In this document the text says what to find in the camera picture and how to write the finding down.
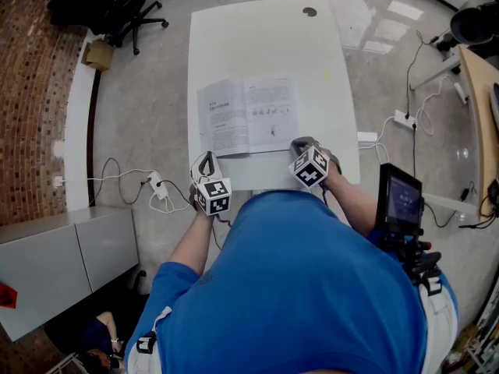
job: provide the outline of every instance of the monitor screen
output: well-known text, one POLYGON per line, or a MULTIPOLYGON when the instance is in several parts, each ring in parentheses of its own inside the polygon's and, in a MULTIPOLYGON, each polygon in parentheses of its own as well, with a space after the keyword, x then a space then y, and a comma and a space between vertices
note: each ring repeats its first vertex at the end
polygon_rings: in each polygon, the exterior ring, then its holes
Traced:
POLYGON ((396 221, 419 223, 420 191, 399 178, 390 177, 388 216, 396 221))

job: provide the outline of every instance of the book page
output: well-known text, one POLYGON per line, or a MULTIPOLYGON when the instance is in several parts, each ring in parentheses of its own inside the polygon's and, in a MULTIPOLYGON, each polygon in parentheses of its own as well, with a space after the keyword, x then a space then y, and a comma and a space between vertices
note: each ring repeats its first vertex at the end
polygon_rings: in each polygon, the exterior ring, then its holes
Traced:
POLYGON ((197 92, 201 145, 221 157, 250 151, 242 82, 222 80, 197 92))
POLYGON ((289 76, 245 79, 249 151, 288 150, 298 137, 298 118, 289 76))

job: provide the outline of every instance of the black camera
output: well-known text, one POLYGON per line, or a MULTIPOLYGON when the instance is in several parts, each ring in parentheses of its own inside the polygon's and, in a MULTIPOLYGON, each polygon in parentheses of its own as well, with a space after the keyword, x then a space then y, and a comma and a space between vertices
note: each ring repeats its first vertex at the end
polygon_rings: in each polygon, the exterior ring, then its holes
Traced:
POLYGON ((382 164, 374 229, 380 232, 378 246, 397 254, 412 284, 424 284, 428 295, 435 295, 441 292, 438 279, 441 271, 437 267, 441 254, 425 253, 431 249, 431 243, 418 239, 423 235, 422 186, 419 180, 394 165, 382 164))

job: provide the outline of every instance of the gray cabinet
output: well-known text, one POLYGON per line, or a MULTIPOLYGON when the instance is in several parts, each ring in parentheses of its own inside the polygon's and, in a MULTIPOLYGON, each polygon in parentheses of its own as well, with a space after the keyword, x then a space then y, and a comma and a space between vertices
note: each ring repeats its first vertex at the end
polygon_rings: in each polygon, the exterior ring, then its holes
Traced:
POLYGON ((17 291, 0 307, 12 340, 138 264, 132 211, 93 207, 0 228, 0 282, 17 291))

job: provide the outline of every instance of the gray floor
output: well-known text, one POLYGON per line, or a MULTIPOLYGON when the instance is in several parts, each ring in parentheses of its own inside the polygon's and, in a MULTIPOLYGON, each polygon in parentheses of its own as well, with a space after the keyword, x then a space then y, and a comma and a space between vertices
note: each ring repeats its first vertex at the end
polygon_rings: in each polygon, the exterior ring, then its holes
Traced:
MULTIPOLYGON (((133 56, 131 38, 115 51, 112 67, 103 73, 97 101, 94 135, 94 168, 99 175, 108 157, 116 158, 122 171, 132 168, 155 169, 162 178, 174 181, 183 192, 189 188, 187 153, 187 62, 191 12, 246 0, 160 0, 163 8, 153 12, 170 22, 166 30, 144 26, 140 30, 141 53, 133 56)), ((340 26, 345 60, 352 87, 359 131, 381 131, 384 120, 395 109, 404 111, 405 74, 419 39, 438 35, 448 27, 452 11, 434 0, 328 0, 340 26)), ((421 75, 441 56, 423 46, 411 77, 421 75)), ((415 113, 425 96, 438 90, 438 80, 411 93, 411 112, 415 113)), ((416 172, 424 191, 457 199, 476 176, 475 135, 468 108, 463 106, 447 80, 442 94, 426 108, 432 118, 434 135, 417 132, 416 172)), ((412 172, 412 132, 389 122, 383 139, 390 161, 412 172)), ((373 150, 360 154, 361 187, 377 198, 378 161, 373 150)), ((106 170, 115 173, 115 168, 106 170)), ((122 178, 126 198, 132 199, 142 174, 122 178)), ((177 207, 182 198, 171 187, 177 207)), ((168 258, 193 217, 191 209, 170 215, 154 212, 148 206, 150 189, 142 192, 133 206, 142 267, 150 282, 157 267, 168 258)), ((230 217, 237 214, 248 193, 238 193, 230 217)), ((98 204, 123 205, 116 181, 105 182, 98 204)), ((444 222, 451 211, 435 208, 444 222)), ((423 216, 425 240, 443 253, 441 267, 459 300, 460 324, 477 314, 497 268, 499 242, 497 225, 485 231, 457 229, 453 225, 438 229, 429 212, 423 216)), ((464 217, 461 220, 471 221, 464 217)), ((216 223, 218 241, 227 233, 216 223)), ((218 249, 213 244, 210 262, 218 249)))

